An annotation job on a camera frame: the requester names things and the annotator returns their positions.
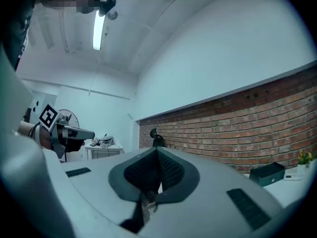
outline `black mesh vent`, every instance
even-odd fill
[[[141,192],[151,192],[157,204],[164,204],[189,196],[199,183],[199,173],[188,161],[153,147],[113,167],[108,179],[122,199],[140,202]],[[158,194],[161,183],[164,193]]]
[[[127,181],[142,192],[157,191],[160,185],[158,158],[156,154],[149,154],[124,170]]]
[[[163,190],[178,184],[184,176],[184,168],[170,157],[158,152]]]
[[[127,167],[124,177],[142,192],[163,190],[178,184],[184,175],[184,168],[163,153],[154,151]]]

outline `white ceiling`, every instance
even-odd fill
[[[56,11],[37,5],[28,48],[48,49],[56,57],[73,56],[138,75],[171,34],[212,1],[117,0],[118,18],[106,18],[104,33],[108,35],[101,51],[92,48],[95,12],[80,14],[74,8]]]

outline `black strip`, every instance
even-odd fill
[[[135,234],[141,230],[144,226],[141,202],[136,204],[132,218],[125,220],[120,226]]]
[[[68,177],[75,177],[75,176],[82,175],[88,172],[91,172],[89,168],[82,168],[82,169],[67,171],[66,174]]]
[[[227,191],[227,194],[253,230],[270,220],[270,217],[242,189],[232,189]]]

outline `black box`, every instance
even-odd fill
[[[284,166],[274,162],[261,168],[251,169],[249,179],[264,187],[284,179],[284,174]]]

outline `white wall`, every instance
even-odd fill
[[[215,99],[316,59],[285,0],[216,0],[178,29],[140,76],[134,118]]]
[[[139,138],[140,138],[140,122],[132,122],[132,138],[131,138],[131,150],[139,149]]]
[[[135,122],[128,115],[136,93],[135,76],[32,48],[23,54],[17,75],[30,89],[57,95],[55,107],[71,110],[80,128],[112,134],[125,152],[138,149],[138,139],[133,141]]]

